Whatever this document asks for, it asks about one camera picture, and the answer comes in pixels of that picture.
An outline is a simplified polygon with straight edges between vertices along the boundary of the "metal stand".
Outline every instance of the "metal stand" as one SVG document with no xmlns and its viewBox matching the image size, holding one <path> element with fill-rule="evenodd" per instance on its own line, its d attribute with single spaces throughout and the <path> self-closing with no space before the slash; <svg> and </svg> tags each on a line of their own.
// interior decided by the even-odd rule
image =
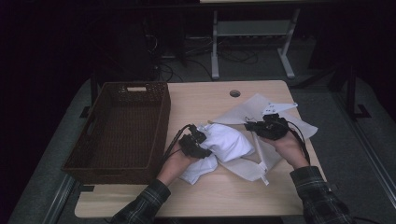
<svg viewBox="0 0 396 224">
<path fill-rule="evenodd" d="M 236 35 L 285 35 L 286 42 L 277 51 L 287 77 L 295 78 L 287 53 L 299 14 L 300 9 L 295 9 L 291 21 L 218 21 L 218 12 L 215 11 L 213 14 L 213 49 L 211 55 L 212 78 L 219 79 L 218 36 Z"/>
<path fill-rule="evenodd" d="M 282 62 L 283 67 L 285 68 L 286 76 L 288 76 L 288 78 L 295 78 L 293 69 L 291 68 L 289 59 L 286 54 L 288 53 L 290 41 L 291 38 L 293 37 L 294 29 L 296 27 L 299 14 L 300 14 L 300 9 L 299 8 L 295 9 L 293 13 L 293 18 L 291 19 L 289 24 L 288 33 L 286 34 L 285 45 L 283 46 L 283 48 L 277 49 L 277 53 L 279 54 L 280 61 Z"/>
</svg>

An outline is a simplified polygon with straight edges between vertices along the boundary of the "person's left hand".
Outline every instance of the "person's left hand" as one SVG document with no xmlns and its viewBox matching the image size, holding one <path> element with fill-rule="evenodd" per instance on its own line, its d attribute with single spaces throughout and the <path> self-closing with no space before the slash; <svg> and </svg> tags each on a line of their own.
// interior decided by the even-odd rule
<svg viewBox="0 0 396 224">
<path fill-rule="evenodd" d="M 171 154 L 172 156 L 166 160 L 163 164 L 163 168 L 157 175 L 157 179 L 163 182 L 166 186 L 169 186 L 175 179 L 181 176 L 191 164 L 199 160 L 198 158 L 184 155 L 178 141 L 172 148 Z"/>
</svg>

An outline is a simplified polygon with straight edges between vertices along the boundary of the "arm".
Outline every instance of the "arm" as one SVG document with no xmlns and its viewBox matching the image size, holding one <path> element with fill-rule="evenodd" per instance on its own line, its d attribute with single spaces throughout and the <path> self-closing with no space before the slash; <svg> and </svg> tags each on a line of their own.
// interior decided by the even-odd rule
<svg viewBox="0 0 396 224">
<path fill-rule="evenodd" d="M 141 223 L 154 221 L 155 215 L 166 202 L 171 192 L 168 186 L 198 159 L 187 157 L 175 144 L 174 153 L 164 164 L 157 178 L 150 183 L 136 199 L 122 208 L 112 219 L 111 223 Z"/>
<path fill-rule="evenodd" d="M 309 165 L 291 132 L 275 141 L 262 140 L 273 145 L 294 168 L 290 176 L 303 201 L 306 223 L 355 223 L 347 206 L 327 187 L 318 167 Z"/>
</svg>

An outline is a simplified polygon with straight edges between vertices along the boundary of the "hand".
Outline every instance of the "hand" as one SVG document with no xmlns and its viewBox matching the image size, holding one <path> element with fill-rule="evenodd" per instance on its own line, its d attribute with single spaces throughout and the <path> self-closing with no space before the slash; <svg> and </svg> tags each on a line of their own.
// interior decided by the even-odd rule
<svg viewBox="0 0 396 224">
<path fill-rule="evenodd" d="M 309 166 L 308 161 L 301 151 L 298 140 L 291 132 L 286 133 L 284 137 L 275 141 L 267 138 L 262 138 L 262 141 L 274 146 L 276 152 L 279 153 L 279 155 L 283 157 L 288 162 L 288 164 L 294 168 L 294 170 Z"/>
<path fill-rule="evenodd" d="M 171 156 L 163 164 L 163 168 L 157 175 L 157 179 L 169 186 L 176 178 L 181 176 L 184 171 L 199 159 L 184 155 L 178 141 L 171 150 Z"/>
</svg>

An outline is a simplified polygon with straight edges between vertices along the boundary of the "table leg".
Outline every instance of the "table leg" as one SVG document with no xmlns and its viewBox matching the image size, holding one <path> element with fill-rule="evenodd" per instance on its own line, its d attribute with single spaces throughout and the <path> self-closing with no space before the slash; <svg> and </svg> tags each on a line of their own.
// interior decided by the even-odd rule
<svg viewBox="0 0 396 224">
<path fill-rule="evenodd" d="M 290 41 L 291 38 L 293 37 L 294 29 L 296 27 L 299 14 L 300 14 L 300 9 L 296 8 L 294 10 L 293 17 L 290 21 L 288 32 L 286 34 L 286 42 L 281 49 L 277 50 L 280 57 L 280 61 L 282 62 L 283 67 L 285 68 L 286 76 L 288 76 L 288 78 L 295 78 L 293 69 L 290 66 L 289 59 L 286 54 L 288 53 Z"/>
<path fill-rule="evenodd" d="M 218 61 L 218 12 L 213 13 L 213 49 L 212 49 L 212 78 L 219 79 Z"/>
</svg>

